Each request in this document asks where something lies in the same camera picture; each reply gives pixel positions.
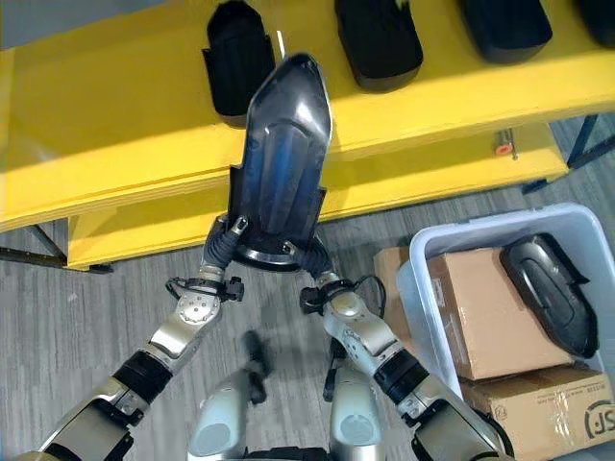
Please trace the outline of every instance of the brown cardboard box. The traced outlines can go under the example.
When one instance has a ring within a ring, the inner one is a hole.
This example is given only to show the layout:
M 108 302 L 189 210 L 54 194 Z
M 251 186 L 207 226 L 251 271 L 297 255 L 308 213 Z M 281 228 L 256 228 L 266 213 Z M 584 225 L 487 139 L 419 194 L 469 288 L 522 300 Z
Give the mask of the brown cardboard box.
M 517 461 L 542 461 L 615 440 L 608 376 L 557 367 L 482 382 L 462 381 L 463 397 L 502 425 Z
M 390 326 L 393 333 L 404 343 L 406 349 L 413 355 L 416 355 L 406 313 L 404 312 L 404 305 L 402 304 L 400 292 L 397 289 L 397 282 L 395 280 L 397 271 L 400 270 L 408 259 L 409 251 L 407 247 L 387 248 L 374 256 L 374 266 L 376 267 L 376 275 L 382 280 L 384 288 L 386 288 L 384 321 Z
M 500 249 L 442 255 L 429 269 L 458 375 L 483 379 L 572 362 L 521 300 Z

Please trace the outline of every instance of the metal table leg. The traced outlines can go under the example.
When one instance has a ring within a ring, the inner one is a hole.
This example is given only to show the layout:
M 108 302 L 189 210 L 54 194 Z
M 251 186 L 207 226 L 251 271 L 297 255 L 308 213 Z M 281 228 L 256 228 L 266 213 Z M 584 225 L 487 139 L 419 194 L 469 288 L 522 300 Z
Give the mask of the metal table leg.
M 40 243 L 42 243 L 51 255 L 42 255 L 40 253 L 25 252 L 23 250 L 0 247 L 0 260 L 34 264 L 36 266 L 54 267 L 56 269 L 72 270 L 66 267 L 68 257 L 39 225 L 29 226 L 27 229 Z M 89 266 L 89 270 L 79 272 L 109 274 L 113 272 L 113 269 L 108 264 L 95 264 Z
M 571 170 L 577 170 L 615 149 L 615 136 L 611 136 L 587 150 L 589 136 L 594 131 L 597 121 L 597 114 L 587 115 L 583 120 L 583 125 L 580 127 L 575 146 L 567 162 L 568 168 Z M 530 182 L 522 187 L 522 191 L 524 194 L 529 194 L 530 192 L 542 189 L 548 184 L 549 182 L 546 180 Z

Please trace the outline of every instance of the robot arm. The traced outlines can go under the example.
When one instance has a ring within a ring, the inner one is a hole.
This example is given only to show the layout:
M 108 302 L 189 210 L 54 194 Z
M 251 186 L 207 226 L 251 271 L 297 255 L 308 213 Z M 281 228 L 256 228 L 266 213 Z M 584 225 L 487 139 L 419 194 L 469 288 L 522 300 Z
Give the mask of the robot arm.
M 246 227 L 240 217 L 226 233 L 209 237 L 199 274 L 183 280 L 175 311 L 144 347 L 61 420 L 39 451 L 18 461 L 122 459 L 133 444 L 129 426 L 140 423 L 152 401 L 196 353 L 220 319 L 221 303 L 241 300 L 241 280 L 224 281 L 224 276 Z
M 416 429 L 412 448 L 419 459 L 512 460 L 505 433 L 430 375 L 388 325 L 371 313 L 351 282 L 333 271 L 315 279 L 317 287 L 304 290 L 302 305 L 321 304 L 327 333 L 343 345 L 359 370 L 374 378 L 406 424 Z

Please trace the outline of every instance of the white plastic bin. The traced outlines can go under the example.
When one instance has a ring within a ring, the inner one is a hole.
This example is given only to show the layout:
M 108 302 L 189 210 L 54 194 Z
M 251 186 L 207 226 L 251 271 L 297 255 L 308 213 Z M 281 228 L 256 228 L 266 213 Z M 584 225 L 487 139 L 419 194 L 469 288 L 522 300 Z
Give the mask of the white plastic bin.
M 425 367 L 461 396 L 451 350 L 431 288 L 427 261 L 449 252 L 501 247 L 539 232 L 548 232 L 590 279 L 583 294 L 596 310 L 600 350 L 587 363 L 606 371 L 615 384 L 615 263 L 603 228 L 585 206 L 562 204 L 472 219 L 419 231 L 410 242 L 409 261 L 397 274 L 410 333 Z M 613 461 L 613 444 L 567 455 L 570 461 Z

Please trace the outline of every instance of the yellow shelf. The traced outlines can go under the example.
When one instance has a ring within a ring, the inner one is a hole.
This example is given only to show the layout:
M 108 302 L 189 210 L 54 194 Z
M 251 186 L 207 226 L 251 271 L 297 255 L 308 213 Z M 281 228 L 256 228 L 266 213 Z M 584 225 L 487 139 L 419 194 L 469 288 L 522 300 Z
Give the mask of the yellow shelf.
M 479 134 L 354 162 L 327 164 L 323 221 L 537 178 L 567 167 L 546 125 L 515 130 L 519 158 L 495 157 L 493 135 Z M 69 266 L 148 255 L 200 244 L 226 211 L 218 186 L 70 218 Z
M 253 3 L 274 42 L 280 30 L 288 53 L 321 63 L 333 160 L 615 108 L 615 52 L 591 40 L 569 1 L 543 2 L 553 41 L 514 66 L 480 59 L 456 0 L 413 2 L 425 63 L 387 94 L 355 84 L 332 0 Z M 0 231 L 224 182 L 244 132 L 210 101 L 200 50 L 214 6 L 168 2 L 2 53 L 0 87 L 10 94 L 0 111 L 10 117 Z

